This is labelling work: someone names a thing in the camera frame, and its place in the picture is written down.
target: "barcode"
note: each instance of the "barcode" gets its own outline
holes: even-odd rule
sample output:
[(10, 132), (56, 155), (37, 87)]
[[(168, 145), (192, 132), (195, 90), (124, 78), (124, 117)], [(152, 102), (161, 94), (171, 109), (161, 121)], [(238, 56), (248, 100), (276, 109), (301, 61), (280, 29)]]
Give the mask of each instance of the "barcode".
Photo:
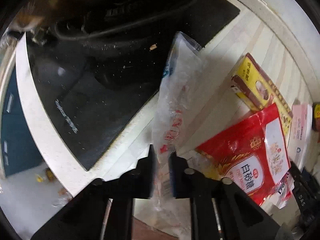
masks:
[(162, 182), (161, 185), (161, 195), (163, 198), (170, 198), (172, 197), (172, 191), (171, 191), (171, 183), (170, 180), (166, 180)]

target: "transparent plastic bag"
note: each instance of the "transparent plastic bag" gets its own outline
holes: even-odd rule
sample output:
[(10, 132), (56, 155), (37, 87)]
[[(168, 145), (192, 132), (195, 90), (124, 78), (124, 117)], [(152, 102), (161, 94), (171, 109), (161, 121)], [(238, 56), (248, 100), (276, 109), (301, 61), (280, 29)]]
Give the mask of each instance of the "transparent plastic bag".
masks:
[(201, 46), (187, 35), (181, 32), (175, 35), (164, 69), (152, 127), (152, 140), (159, 164), (153, 199), (159, 216), (180, 239), (191, 238), (189, 200), (173, 198), (168, 159), (176, 148), (177, 139), (184, 136), (184, 116), (201, 81), (204, 64), (200, 50)]

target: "yellow box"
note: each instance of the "yellow box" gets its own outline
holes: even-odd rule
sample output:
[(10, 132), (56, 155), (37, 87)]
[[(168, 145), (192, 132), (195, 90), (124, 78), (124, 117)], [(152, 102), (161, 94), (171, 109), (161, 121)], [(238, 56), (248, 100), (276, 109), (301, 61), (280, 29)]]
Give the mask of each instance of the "yellow box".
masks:
[(252, 111), (256, 112), (276, 103), (283, 132), (285, 135), (288, 133), (293, 117), (292, 111), (276, 85), (250, 53), (247, 53), (241, 60), (232, 80), (234, 92)]

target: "brown crumb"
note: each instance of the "brown crumb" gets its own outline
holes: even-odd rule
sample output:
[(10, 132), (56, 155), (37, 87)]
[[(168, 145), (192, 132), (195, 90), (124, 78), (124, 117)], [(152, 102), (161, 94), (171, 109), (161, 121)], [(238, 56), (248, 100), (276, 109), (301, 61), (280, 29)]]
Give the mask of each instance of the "brown crumb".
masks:
[(157, 48), (157, 44), (153, 44), (153, 45), (150, 46), (150, 50), (154, 50), (156, 48)]

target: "blue cabinet door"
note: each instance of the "blue cabinet door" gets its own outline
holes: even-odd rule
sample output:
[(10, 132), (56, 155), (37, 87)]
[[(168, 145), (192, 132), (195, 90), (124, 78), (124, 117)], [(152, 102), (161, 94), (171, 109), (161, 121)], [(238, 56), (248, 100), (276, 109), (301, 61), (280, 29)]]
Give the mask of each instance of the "blue cabinet door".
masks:
[(22, 111), (15, 68), (4, 100), (1, 144), (6, 176), (38, 166), (43, 161)]

